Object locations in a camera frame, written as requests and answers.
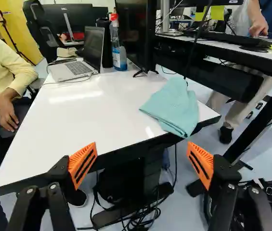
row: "plastic bottle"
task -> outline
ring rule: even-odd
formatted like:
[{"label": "plastic bottle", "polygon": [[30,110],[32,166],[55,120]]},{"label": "plastic bottle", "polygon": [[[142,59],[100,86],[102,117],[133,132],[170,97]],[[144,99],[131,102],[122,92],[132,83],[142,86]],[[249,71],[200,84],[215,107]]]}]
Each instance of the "plastic bottle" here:
[{"label": "plastic bottle", "polygon": [[125,47],[120,45],[120,41],[118,37],[117,15],[112,16],[111,18],[113,19],[112,25],[110,25],[110,30],[112,30],[111,38],[112,38],[113,66],[118,71],[126,71],[127,70],[127,55],[126,55]]}]

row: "desk leg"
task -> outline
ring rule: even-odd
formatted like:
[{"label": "desk leg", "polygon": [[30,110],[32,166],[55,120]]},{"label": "desk leg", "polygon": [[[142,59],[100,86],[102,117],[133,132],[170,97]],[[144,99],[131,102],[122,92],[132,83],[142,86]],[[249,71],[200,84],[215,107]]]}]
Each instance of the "desk leg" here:
[{"label": "desk leg", "polygon": [[100,229],[104,226],[111,225],[120,221],[120,218],[125,217],[133,212],[136,212],[144,205],[149,205],[156,201],[156,189],[159,190],[159,198],[166,197],[173,193],[173,188],[170,184],[159,185],[159,176],[162,167],[163,149],[148,152],[143,160],[143,195],[139,195],[126,207],[118,208],[113,211],[102,211],[93,216],[94,226]]},{"label": "desk leg", "polygon": [[232,165],[239,163],[244,153],[272,125],[272,97],[258,116],[223,155]]}]

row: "yellow wall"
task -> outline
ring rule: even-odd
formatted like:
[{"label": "yellow wall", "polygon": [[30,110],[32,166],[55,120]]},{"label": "yellow wall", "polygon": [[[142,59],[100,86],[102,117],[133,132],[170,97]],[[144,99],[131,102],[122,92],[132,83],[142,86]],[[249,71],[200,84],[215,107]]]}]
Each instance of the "yellow wall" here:
[{"label": "yellow wall", "polygon": [[[29,29],[26,26],[26,17],[22,11],[23,0],[0,0],[0,10],[11,12],[4,14],[6,27],[10,32],[17,48],[33,63],[38,64],[42,60],[38,46],[32,38]],[[7,44],[12,47],[11,40],[0,23],[0,33],[4,37]]]}]

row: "person's arm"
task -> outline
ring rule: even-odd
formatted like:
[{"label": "person's arm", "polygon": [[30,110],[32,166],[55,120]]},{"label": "person's arm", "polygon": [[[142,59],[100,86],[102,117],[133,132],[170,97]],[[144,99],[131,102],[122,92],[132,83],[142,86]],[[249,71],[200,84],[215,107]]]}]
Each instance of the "person's arm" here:
[{"label": "person's arm", "polygon": [[14,132],[19,124],[12,104],[12,100],[17,96],[19,94],[12,88],[7,88],[0,94],[0,125],[11,132]]},{"label": "person's arm", "polygon": [[0,64],[15,76],[14,81],[0,94],[0,124],[14,132],[19,123],[12,100],[22,96],[27,86],[37,79],[34,68],[0,39]]},{"label": "person's arm", "polygon": [[252,23],[249,33],[251,36],[259,36],[260,33],[268,35],[269,25],[261,13],[259,0],[250,0],[248,4],[248,16]]}]

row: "person's hand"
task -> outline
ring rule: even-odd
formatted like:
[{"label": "person's hand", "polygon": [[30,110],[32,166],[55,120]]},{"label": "person's hand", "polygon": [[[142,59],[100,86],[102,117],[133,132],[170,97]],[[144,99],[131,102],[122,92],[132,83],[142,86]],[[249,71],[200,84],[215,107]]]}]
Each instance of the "person's hand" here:
[{"label": "person's hand", "polygon": [[265,36],[268,35],[269,25],[267,24],[263,15],[259,15],[253,20],[252,26],[249,29],[249,33],[253,37],[259,36],[259,34],[263,34]]},{"label": "person's hand", "polygon": [[6,130],[14,132],[18,128],[19,120],[15,115],[14,106],[8,97],[0,96],[0,125]]}]

